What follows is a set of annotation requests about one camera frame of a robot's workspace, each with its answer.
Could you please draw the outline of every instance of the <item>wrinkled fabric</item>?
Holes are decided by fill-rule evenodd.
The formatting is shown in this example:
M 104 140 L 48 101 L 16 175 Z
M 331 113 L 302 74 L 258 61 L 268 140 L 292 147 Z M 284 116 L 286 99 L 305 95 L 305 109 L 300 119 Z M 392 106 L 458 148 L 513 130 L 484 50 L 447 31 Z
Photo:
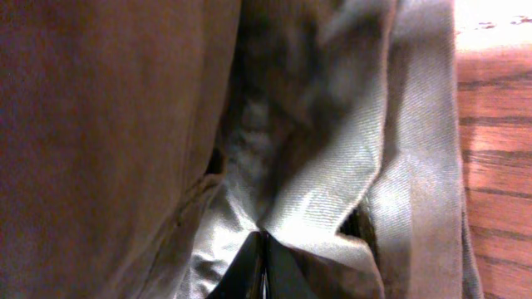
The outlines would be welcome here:
M 464 212 L 452 3 L 349 1 L 340 10 L 350 14 L 333 24 L 380 19 L 355 33 L 328 73 L 352 108 L 263 217 L 253 213 L 253 196 L 219 194 L 196 234 L 179 298 L 211 292 L 259 229 L 292 248 L 322 297 L 483 297 Z M 374 240 L 337 232 L 354 208 Z
M 264 214 L 209 165 L 239 1 L 20 3 L 0 31 L 6 297 L 204 298 L 265 229 L 319 297 L 482 298 L 451 1 L 337 5 L 323 79 L 350 105 L 325 145 L 292 145 L 316 154 Z M 338 232 L 353 209 L 360 238 Z

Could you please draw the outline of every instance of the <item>pocket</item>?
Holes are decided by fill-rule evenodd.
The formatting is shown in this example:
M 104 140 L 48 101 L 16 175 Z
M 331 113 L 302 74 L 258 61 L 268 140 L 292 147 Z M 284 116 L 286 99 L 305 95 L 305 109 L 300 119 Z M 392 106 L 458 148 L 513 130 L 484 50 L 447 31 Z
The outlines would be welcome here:
M 188 269 L 195 234 L 224 177 L 225 159 L 214 149 L 204 176 L 184 195 L 165 234 L 139 298 L 173 298 Z

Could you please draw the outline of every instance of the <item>wood grain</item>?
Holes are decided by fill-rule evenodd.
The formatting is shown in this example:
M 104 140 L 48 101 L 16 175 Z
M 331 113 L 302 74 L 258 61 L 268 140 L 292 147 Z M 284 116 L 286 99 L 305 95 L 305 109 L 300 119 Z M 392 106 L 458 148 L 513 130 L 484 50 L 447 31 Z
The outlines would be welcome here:
M 532 298 L 530 37 L 528 24 L 457 36 L 468 214 L 488 299 Z M 487 42 L 475 47 L 475 39 Z

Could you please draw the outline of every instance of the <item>wooden surface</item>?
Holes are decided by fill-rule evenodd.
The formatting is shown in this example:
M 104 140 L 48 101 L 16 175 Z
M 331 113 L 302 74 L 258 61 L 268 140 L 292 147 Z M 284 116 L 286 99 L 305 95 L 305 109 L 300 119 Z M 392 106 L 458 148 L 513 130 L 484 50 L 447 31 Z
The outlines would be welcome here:
M 467 208 L 488 299 L 532 298 L 532 24 L 521 19 L 479 22 L 456 40 Z

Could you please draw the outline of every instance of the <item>black object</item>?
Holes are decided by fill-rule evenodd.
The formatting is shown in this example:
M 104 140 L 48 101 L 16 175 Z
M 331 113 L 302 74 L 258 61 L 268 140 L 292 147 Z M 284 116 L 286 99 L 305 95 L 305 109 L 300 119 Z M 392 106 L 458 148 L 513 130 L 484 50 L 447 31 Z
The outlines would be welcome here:
M 266 235 L 268 299 L 318 299 L 310 290 L 292 253 L 271 235 Z
M 317 299 L 292 253 L 266 232 L 251 233 L 209 299 Z
M 264 238 L 251 233 L 209 299 L 263 299 Z

